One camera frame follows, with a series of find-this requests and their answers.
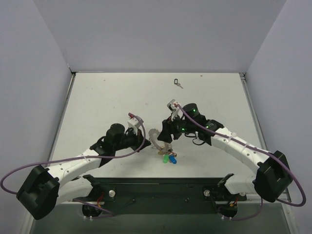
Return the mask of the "green key tag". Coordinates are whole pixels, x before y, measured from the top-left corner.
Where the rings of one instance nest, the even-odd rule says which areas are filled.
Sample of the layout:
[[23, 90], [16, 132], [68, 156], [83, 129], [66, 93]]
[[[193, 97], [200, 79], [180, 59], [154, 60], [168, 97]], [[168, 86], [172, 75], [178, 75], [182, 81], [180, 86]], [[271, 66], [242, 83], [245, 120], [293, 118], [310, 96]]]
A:
[[163, 155], [163, 163], [168, 163], [169, 161], [169, 155], [168, 154], [164, 154]]

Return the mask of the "key with black tag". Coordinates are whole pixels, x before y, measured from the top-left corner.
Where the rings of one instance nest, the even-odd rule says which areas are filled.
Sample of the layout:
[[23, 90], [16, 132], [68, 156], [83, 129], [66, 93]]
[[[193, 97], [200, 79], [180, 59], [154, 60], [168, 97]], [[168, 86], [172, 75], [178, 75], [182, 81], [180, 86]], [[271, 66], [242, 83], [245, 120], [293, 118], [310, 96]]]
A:
[[174, 79], [174, 84], [177, 86], [177, 87], [180, 87], [181, 89], [183, 89], [182, 85], [180, 84], [179, 80], [177, 78]]

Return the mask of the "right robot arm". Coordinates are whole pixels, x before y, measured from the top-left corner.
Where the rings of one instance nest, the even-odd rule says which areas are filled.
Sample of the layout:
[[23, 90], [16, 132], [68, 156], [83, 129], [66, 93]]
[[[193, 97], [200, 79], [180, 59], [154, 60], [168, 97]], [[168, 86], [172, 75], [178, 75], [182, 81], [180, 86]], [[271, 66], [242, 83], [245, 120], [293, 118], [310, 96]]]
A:
[[162, 122], [159, 141], [171, 143], [182, 135], [191, 137], [196, 145], [219, 148], [253, 172], [249, 176], [230, 174], [224, 177], [221, 186], [229, 194], [258, 194], [265, 201], [275, 202], [291, 184], [288, 162], [280, 151], [271, 153], [249, 144], [223, 124], [200, 114], [195, 103], [180, 107], [172, 100], [167, 107], [171, 115]]

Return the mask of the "blue key tag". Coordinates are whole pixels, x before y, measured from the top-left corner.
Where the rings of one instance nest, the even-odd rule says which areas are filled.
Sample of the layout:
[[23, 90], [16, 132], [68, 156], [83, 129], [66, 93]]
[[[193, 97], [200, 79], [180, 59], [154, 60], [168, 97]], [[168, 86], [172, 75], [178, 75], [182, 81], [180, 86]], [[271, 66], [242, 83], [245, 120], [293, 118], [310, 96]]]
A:
[[169, 160], [171, 163], [177, 164], [177, 160], [176, 160], [176, 157], [174, 155], [169, 155]]

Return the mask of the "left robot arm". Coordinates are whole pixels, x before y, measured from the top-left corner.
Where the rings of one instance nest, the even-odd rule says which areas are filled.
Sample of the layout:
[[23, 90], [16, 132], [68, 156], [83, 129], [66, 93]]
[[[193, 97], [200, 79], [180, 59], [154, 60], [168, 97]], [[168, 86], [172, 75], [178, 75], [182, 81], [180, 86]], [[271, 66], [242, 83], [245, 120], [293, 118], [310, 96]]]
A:
[[116, 152], [132, 149], [134, 153], [151, 145], [144, 128], [138, 125], [111, 125], [85, 152], [74, 158], [56, 160], [51, 166], [42, 163], [34, 167], [17, 192], [18, 201], [35, 220], [46, 217], [57, 205], [77, 197], [96, 200], [100, 188], [80, 176], [97, 169], [116, 156]]

